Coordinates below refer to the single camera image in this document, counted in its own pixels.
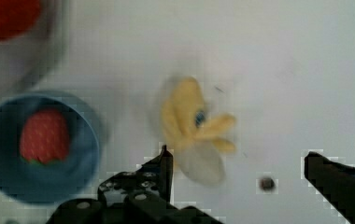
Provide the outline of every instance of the blue bowl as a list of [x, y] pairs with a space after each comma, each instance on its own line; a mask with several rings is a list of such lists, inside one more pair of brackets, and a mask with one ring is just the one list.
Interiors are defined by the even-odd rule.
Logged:
[[[70, 152], [65, 161], [35, 165], [19, 152], [25, 121], [43, 108], [57, 108], [66, 118]], [[92, 181], [100, 161], [100, 119], [78, 97], [61, 91], [37, 91], [0, 104], [0, 190], [30, 204], [60, 203]]]

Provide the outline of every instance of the red strawberry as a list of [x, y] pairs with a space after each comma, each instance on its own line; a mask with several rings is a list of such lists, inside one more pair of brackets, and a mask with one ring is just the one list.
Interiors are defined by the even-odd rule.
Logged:
[[49, 163], [69, 153], [66, 120], [57, 109], [44, 109], [30, 117], [22, 131], [20, 153], [28, 161]]

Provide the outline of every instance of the small black dot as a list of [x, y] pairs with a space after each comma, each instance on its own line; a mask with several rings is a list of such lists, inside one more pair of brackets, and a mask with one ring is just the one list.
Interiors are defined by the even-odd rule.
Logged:
[[264, 177], [260, 180], [259, 186], [264, 191], [270, 191], [275, 188], [276, 184], [271, 177]]
[[192, 223], [201, 223], [202, 220], [199, 217], [192, 217]]

